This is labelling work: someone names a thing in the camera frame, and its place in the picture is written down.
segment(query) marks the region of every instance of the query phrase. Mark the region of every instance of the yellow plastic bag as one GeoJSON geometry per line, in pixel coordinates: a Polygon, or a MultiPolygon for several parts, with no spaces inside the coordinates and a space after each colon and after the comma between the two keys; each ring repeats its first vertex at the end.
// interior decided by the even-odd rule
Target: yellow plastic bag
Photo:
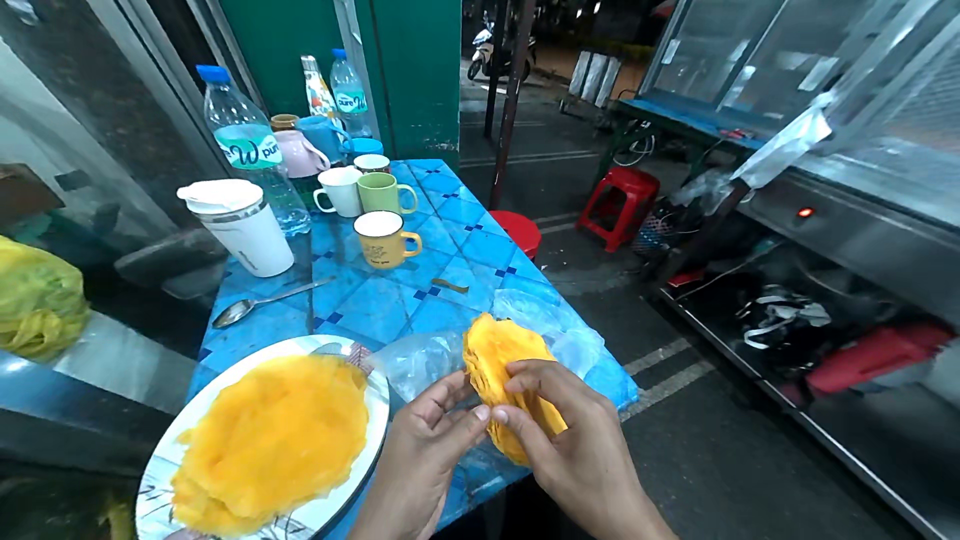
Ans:
{"type": "Polygon", "coordinates": [[[77,340],[89,316],[80,270],[0,236],[0,349],[49,360],[77,340]]]}

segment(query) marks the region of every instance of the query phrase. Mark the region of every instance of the yellow mango flesh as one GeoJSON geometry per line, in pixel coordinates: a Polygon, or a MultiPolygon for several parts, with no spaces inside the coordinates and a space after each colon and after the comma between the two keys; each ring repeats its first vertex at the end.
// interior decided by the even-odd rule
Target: yellow mango flesh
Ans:
{"type": "Polygon", "coordinates": [[[283,356],[220,391],[180,442],[174,517],[219,536],[253,532],[343,483],[367,440],[366,376],[338,356],[283,356]]]}
{"type": "MultiPolygon", "coordinates": [[[[470,384],[483,403],[491,407],[520,407],[530,413],[548,437],[553,438],[566,430],[566,422],[556,407],[535,392],[509,393],[503,389],[503,383],[510,380],[507,364],[527,358],[556,361],[539,334],[518,326],[514,321],[494,321],[489,313],[482,313],[464,334],[464,361],[470,384]]],[[[496,448],[513,463],[530,465],[520,441],[506,426],[490,422],[487,432],[496,448]]]]}

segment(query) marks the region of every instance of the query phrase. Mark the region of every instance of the stool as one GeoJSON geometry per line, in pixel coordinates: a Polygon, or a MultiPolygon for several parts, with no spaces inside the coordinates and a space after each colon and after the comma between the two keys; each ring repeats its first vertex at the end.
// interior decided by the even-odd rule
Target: stool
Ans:
{"type": "Polygon", "coordinates": [[[490,215],[510,235],[514,243],[523,250],[523,254],[533,260],[540,248],[540,229],[528,217],[507,210],[491,210],[490,215]]]}
{"type": "Polygon", "coordinates": [[[586,227],[607,240],[607,251],[613,253],[623,242],[629,241],[636,235],[643,223],[643,218],[657,201],[657,192],[660,191],[660,181],[653,175],[627,167],[614,167],[603,177],[600,184],[593,190],[587,207],[577,220],[577,228],[586,227]],[[627,196],[622,209],[617,209],[610,201],[611,193],[607,193],[605,200],[597,205],[600,195],[609,187],[617,188],[627,196]],[[605,217],[619,212],[616,225],[612,231],[607,231],[599,224],[590,220],[590,212],[597,206],[598,217],[605,217]]]}

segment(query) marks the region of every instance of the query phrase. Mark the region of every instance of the spoon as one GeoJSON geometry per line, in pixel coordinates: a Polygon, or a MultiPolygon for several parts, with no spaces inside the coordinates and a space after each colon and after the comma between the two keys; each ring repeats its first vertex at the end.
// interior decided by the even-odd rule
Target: spoon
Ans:
{"type": "Polygon", "coordinates": [[[239,301],[239,302],[236,302],[236,303],[234,303],[234,304],[231,304],[230,306],[227,307],[227,309],[224,309],[224,311],[223,311],[222,313],[220,313],[219,315],[217,315],[217,318],[216,318],[216,319],[213,319],[213,325],[212,325],[212,326],[213,326],[213,328],[215,328],[215,329],[226,328],[226,327],[232,325],[233,323],[239,321],[240,319],[246,317],[246,316],[247,316],[247,313],[250,313],[251,311],[253,311],[253,308],[256,307],[257,305],[266,304],[266,303],[268,303],[268,302],[273,302],[273,301],[276,301],[276,300],[280,300],[281,298],[286,298],[286,297],[288,297],[288,296],[293,296],[293,295],[295,295],[295,294],[297,294],[297,293],[300,293],[300,292],[303,292],[303,291],[305,291],[305,290],[310,290],[310,289],[312,289],[313,287],[319,287],[320,285],[327,284],[327,283],[332,282],[333,280],[336,280],[336,279],[337,279],[336,276],[330,276],[329,278],[323,278],[322,280],[317,280],[317,281],[315,281],[315,282],[308,283],[308,284],[303,285],[303,286],[299,286],[299,287],[297,287],[297,288],[295,288],[295,289],[293,289],[293,290],[288,290],[287,292],[282,292],[282,293],[280,293],[280,294],[278,294],[278,295],[276,295],[276,296],[273,296],[273,297],[270,297],[270,298],[264,298],[263,300],[251,300],[251,299],[249,299],[249,298],[245,298],[245,299],[243,299],[243,300],[241,300],[241,301],[239,301]]]}

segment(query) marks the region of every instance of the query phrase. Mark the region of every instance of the plate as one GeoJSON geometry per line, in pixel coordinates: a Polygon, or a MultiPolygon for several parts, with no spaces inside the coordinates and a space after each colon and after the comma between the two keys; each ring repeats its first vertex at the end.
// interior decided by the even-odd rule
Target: plate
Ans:
{"type": "MultiPolygon", "coordinates": [[[[308,355],[320,347],[324,351],[338,349],[344,356],[350,354],[354,342],[338,335],[306,335],[294,337],[265,347],[230,366],[214,379],[177,415],[173,424],[167,428],[157,443],[154,454],[140,480],[140,489],[136,495],[136,530],[140,540],[163,540],[168,535],[184,528],[173,518],[171,500],[173,477],[186,445],[177,442],[177,437],[185,430],[197,425],[210,409],[220,390],[239,381],[248,371],[261,362],[288,355],[308,355]]],[[[390,414],[390,393],[387,378],[376,370],[367,377],[367,391],[364,403],[370,414],[367,423],[367,445],[353,460],[350,476],[344,483],[333,488],[326,497],[314,499],[294,511],[279,516],[261,530],[244,536],[249,540],[260,538],[284,538],[285,540],[308,540],[315,532],[323,528],[340,509],[347,504],[360,488],[368,472],[376,461],[383,437],[387,432],[387,418],[390,414]]]]}

